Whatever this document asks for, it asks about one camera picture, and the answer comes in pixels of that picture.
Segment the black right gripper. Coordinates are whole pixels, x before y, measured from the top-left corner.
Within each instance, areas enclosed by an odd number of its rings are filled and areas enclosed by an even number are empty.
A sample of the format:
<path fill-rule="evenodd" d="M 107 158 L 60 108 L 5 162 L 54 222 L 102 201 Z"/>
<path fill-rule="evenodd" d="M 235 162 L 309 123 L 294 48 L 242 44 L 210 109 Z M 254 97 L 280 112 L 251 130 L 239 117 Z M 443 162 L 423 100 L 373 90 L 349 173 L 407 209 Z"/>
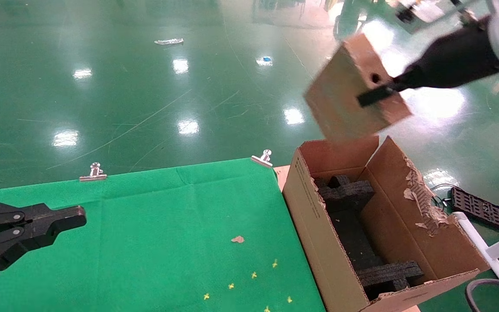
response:
<path fill-rule="evenodd" d="M 358 95 L 361 107 L 373 105 L 408 88 L 455 88 L 499 73 L 499 58 L 489 41 L 491 16 L 484 16 L 433 41 L 424 53 L 384 84 Z"/>

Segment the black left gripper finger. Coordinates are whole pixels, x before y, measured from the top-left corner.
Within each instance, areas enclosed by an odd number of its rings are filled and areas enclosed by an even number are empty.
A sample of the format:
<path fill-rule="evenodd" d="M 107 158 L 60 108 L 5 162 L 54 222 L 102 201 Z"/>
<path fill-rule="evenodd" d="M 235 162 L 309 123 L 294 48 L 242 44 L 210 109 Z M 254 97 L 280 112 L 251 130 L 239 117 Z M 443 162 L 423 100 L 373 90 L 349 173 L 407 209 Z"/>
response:
<path fill-rule="evenodd" d="M 86 223 L 85 209 L 79 205 L 55 211 L 44 203 L 21 208 L 0 203 L 0 232 L 21 228 L 32 237 L 55 237 Z"/>
<path fill-rule="evenodd" d="M 47 233 L 36 233 L 29 227 L 15 227 L 0 232 L 0 272 L 26 253 L 52 245 L 57 236 L 58 232 L 51 228 Z"/>

